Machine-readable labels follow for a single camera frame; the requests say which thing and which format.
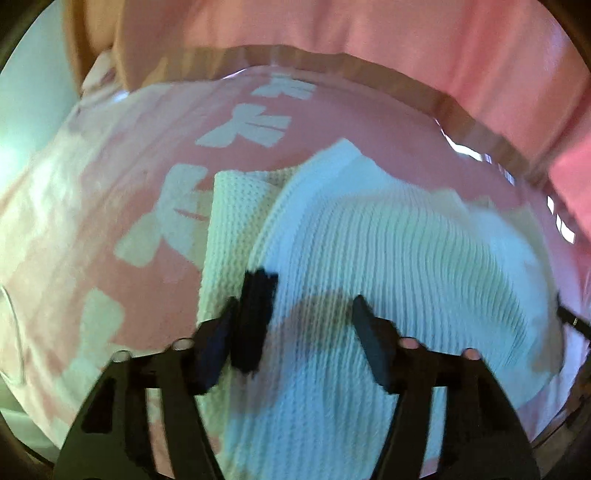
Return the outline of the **pink curtain brown hem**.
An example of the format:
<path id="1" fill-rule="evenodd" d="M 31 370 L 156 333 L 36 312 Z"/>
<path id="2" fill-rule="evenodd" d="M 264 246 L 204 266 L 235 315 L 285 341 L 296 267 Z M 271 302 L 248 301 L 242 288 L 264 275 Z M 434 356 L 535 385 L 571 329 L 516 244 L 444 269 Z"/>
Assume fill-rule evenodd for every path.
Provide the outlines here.
<path id="1" fill-rule="evenodd" d="M 253 66 L 375 88 L 590 227 L 588 2 L 69 1 L 64 30 L 77 80 L 110 51 L 131 90 Z"/>

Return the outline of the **white knitted sweater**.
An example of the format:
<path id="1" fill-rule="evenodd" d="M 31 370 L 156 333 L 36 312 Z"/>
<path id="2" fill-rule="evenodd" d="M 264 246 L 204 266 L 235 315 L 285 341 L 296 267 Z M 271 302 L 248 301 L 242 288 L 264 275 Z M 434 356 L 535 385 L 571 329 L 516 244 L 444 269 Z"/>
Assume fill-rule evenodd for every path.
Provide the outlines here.
<path id="1" fill-rule="evenodd" d="M 369 477 L 396 398 L 353 331 L 356 296 L 430 349 L 478 349 L 517 407 L 563 364 L 532 210 L 408 184 L 348 140 L 295 168 L 215 175 L 199 319 L 257 270 L 279 279 L 270 318 L 239 319 L 266 331 L 259 370 L 228 371 L 198 402 L 228 479 Z"/>

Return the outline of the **pink bedsheet white bows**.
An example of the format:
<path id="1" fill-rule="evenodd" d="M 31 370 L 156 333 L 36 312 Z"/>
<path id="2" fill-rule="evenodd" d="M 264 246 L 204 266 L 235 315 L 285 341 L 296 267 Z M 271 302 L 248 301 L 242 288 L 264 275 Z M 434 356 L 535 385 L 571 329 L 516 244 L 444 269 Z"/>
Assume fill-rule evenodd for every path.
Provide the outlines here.
<path id="1" fill-rule="evenodd" d="M 58 457 L 112 356 L 144 356 L 189 338 L 198 317 L 213 183 L 221 171 L 296 168 L 348 140 L 390 176 L 428 191 L 450 189 L 500 210 L 529 207 L 545 241 L 562 328 L 563 364 L 531 400 L 514 406 L 541 468 L 542 434 L 564 411 L 589 362 L 588 339 L 557 316 L 557 296 L 586 318 L 590 250 L 560 232 L 555 195 L 488 155 L 458 145 L 432 119 L 375 89 L 301 69 L 250 67 L 213 81 L 131 91 L 101 71 L 55 138 L 1 197 L 1 373 Z M 245 334 L 243 315 L 269 319 L 279 279 L 257 270 L 231 296 L 230 370 L 259 370 L 266 331 Z M 195 399 L 198 402 L 206 394 Z M 158 479 L 170 464 L 160 392 L 146 393 Z M 433 394 L 421 476 L 435 479 L 446 391 Z M 207 438 L 218 462 L 221 442 Z"/>

